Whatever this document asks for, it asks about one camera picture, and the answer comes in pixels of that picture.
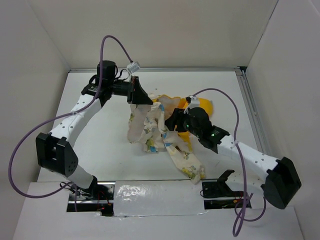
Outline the yellow and cream baby jacket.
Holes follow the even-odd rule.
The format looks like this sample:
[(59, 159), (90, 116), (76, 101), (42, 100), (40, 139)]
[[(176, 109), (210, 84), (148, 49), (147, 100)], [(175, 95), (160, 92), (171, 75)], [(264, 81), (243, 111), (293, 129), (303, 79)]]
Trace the yellow and cream baby jacket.
[(158, 153), (166, 150), (174, 165), (193, 184), (206, 178), (205, 167), (193, 153), (190, 133), (171, 131), (165, 126), (176, 108), (185, 109), (187, 100), (165, 94), (151, 94), (152, 105), (131, 104), (127, 139), (131, 144), (141, 144), (143, 151)]

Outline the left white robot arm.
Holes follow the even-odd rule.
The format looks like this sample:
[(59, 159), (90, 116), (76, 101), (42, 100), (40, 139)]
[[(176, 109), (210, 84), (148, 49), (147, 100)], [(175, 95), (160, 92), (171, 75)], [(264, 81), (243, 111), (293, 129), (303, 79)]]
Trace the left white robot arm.
[(97, 65), (97, 73), (83, 88), (70, 113), (66, 114), (60, 124), (49, 133), (39, 133), (36, 137), (38, 165), (75, 184), (88, 200), (97, 197), (105, 188), (98, 185), (94, 175), (80, 166), (73, 147), (91, 118), (113, 95), (126, 97), (129, 104), (153, 104), (141, 87), (139, 78), (133, 75), (139, 68), (138, 62), (131, 62), (125, 69), (129, 78), (125, 81), (120, 78), (121, 74), (115, 62), (102, 61)]

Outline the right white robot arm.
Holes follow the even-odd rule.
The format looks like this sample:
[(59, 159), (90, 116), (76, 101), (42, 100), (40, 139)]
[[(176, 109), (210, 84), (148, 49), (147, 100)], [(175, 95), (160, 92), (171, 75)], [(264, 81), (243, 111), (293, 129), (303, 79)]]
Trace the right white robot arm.
[(226, 130), (213, 125), (209, 115), (201, 107), (175, 108), (165, 120), (170, 131), (189, 132), (198, 138), (205, 148), (232, 160), (243, 160), (262, 181), (260, 188), (266, 200), (278, 209), (285, 209), (301, 188), (302, 183), (291, 159), (278, 159), (238, 142)]

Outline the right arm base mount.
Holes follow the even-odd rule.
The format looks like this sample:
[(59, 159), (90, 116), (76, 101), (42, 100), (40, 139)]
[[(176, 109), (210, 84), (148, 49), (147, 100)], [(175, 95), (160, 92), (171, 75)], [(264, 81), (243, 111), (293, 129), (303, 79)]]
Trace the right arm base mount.
[(232, 190), (227, 180), (235, 176), (235, 171), (228, 169), (219, 178), (203, 180), (199, 194), (203, 197), (205, 210), (232, 209), (243, 206), (243, 191)]

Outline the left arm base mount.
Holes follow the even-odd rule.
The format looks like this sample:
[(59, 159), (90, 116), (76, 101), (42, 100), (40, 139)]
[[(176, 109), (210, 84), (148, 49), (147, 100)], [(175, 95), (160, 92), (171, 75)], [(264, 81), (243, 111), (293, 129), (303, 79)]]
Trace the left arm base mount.
[(114, 215), (114, 194), (115, 182), (98, 182), (98, 190), (94, 195), (89, 195), (80, 188), (75, 188), (73, 184), (68, 184), (69, 197), (66, 207), (67, 213), (89, 213), (97, 212), (104, 217)]

